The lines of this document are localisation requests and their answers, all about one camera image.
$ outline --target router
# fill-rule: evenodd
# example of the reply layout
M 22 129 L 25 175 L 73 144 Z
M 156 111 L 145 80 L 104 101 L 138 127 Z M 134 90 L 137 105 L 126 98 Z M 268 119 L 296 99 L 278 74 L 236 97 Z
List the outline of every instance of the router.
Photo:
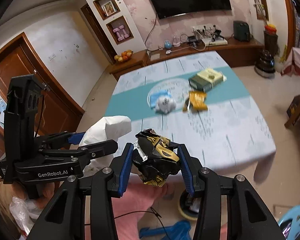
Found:
M 212 38 L 204 38 L 201 39 L 207 47 L 211 46 L 220 46 L 220 45 L 228 45 L 228 41 L 223 38 L 218 38 L 215 41 L 212 41 Z

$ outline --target robotic arm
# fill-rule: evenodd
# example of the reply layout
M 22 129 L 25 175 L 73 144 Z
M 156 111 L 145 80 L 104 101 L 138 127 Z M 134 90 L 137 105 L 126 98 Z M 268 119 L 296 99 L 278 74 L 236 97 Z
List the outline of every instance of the robotic arm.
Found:
M 6 156 L 0 160 L 4 183 L 19 181 L 30 198 L 40 195 L 41 183 L 64 180 L 28 240 L 84 240 L 87 195 L 91 196 L 91 239 L 118 240 L 111 198 L 120 198 L 127 189 L 133 145 L 127 143 L 122 155 L 115 157 L 109 167 L 82 178 L 82 170 L 91 159 L 115 153 L 118 145 L 109 140 L 64 150 L 60 148 L 78 144 L 83 133 L 63 132 L 34 138 L 37 99 L 43 88 L 33 75 L 11 79 L 4 122 Z M 192 197 L 201 197 L 193 239 L 219 240 L 221 195 L 227 196 L 228 240 L 285 239 L 271 212 L 243 175 L 233 179 L 217 175 L 191 157 L 184 144 L 178 146 L 178 157 L 187 192 Z

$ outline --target black crumpled wrapper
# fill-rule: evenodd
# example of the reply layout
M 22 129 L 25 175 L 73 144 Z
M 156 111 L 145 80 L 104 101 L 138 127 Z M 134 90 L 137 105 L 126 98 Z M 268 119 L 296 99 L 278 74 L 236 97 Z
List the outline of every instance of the black crumpled wrapper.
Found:
M 155 133 L 153 129 L 136 134 L 138 144 L 147 160 L 143 160 L 138 149 L 133 150 L 133 164 L 142 173 L 144 184 L 162 187 L 167 177 L 180 171 L 179 157 L 173 152 L 179 144 Z

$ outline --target pink dumbbell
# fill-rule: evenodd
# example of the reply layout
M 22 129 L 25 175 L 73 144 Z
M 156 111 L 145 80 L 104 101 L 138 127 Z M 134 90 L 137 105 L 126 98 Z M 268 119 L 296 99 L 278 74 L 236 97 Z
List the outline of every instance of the pink dumbbell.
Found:
M 118 37 L 118 41 L 122 41 L 124 40 L 124 37 L 120 35 L 119 33 L 119 28 L 115 28 L 113 29 L 113 32 L 117 34 L 117 37 Z
M 127 34 L 127 33 L 126 33 L 126 30 L 124 29 L 124 28 L 125 28 L 124 25 L 119 26 L 119 28 L 123 31 L 124 37 L 125 37 L 125 38 L 130 37 L 130 34 Z

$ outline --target pink tablecloth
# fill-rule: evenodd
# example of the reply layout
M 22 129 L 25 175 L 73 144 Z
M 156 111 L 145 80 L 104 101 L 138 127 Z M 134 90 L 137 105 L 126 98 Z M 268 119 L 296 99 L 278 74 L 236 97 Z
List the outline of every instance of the pink tablecloth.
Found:
M 292 74 L 300 76 L 300 48 L 292 48 L 281 71 L 281 75 L 292 76 Z

